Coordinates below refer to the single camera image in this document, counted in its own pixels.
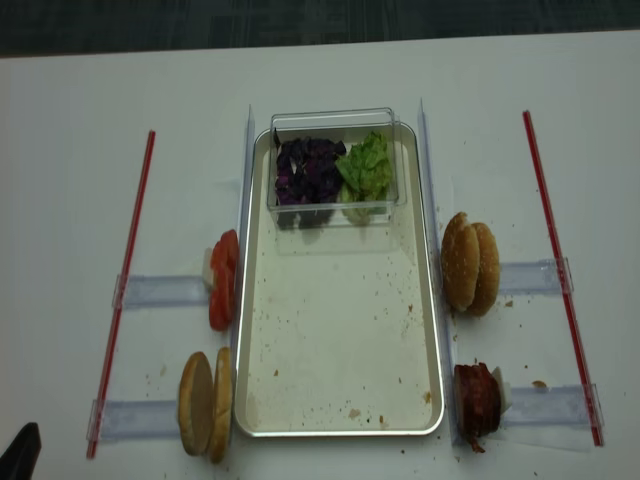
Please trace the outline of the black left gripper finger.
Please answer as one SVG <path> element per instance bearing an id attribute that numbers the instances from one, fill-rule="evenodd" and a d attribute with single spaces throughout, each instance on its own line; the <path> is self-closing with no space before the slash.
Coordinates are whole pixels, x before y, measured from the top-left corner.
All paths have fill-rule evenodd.
<path id="1" fill-rule="evenodd" d="M 38 424 L 22 427 L 0 459 L 1 480 L 30 480 L 40 453 Z"/>

